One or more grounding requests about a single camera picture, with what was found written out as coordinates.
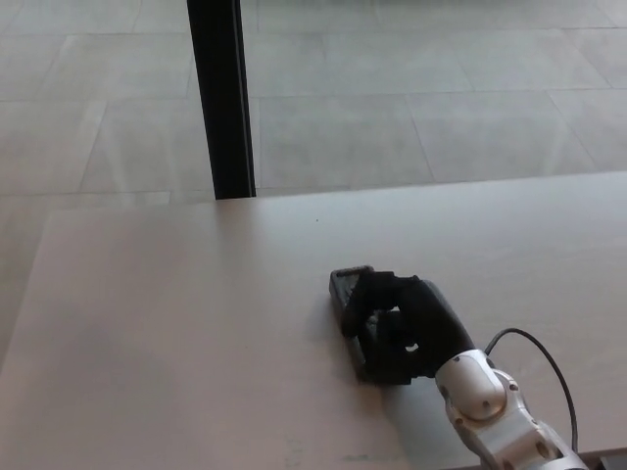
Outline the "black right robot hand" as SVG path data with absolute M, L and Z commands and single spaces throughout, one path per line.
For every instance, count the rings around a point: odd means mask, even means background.
M 437 286 L 417 276 L 359 266 L 332 272 L 329 292 L 358 378 L 378 386 L 433 378 L 475 348 Z

